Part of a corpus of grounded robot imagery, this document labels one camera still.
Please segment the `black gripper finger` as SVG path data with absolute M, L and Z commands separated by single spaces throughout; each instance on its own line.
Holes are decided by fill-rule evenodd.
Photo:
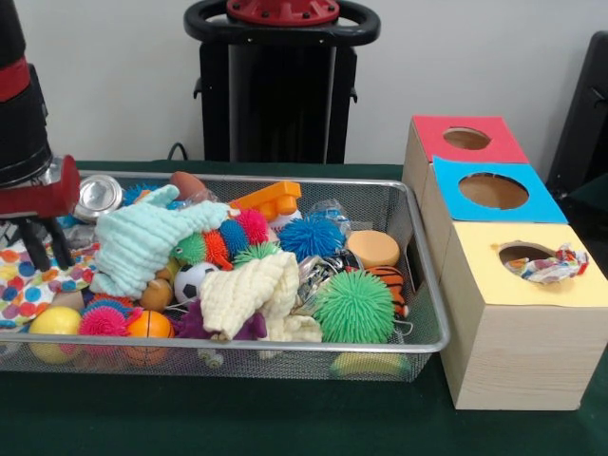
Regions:
M 47 220 L 47 232 L 51 236 L 51 249 L 60 269 L 68 269 L 74 265 L 71 252 L 63 229 L 55 218 Z
M 22 218 L 19 220 L 19 233 L 26 246 L 32 264 L 41 272 L 45 272 L 50 267 L 46 247 L 39 238 L 38 231 L 41 227 L 48 230 L 50 225 L 49 218 Z

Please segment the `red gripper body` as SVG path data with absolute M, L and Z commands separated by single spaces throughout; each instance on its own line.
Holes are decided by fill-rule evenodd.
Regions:
M 80 181 L 71 156 L 54 157 L 42 175 L 1 189 L 1 219 L 67 215 L 80 199 Z

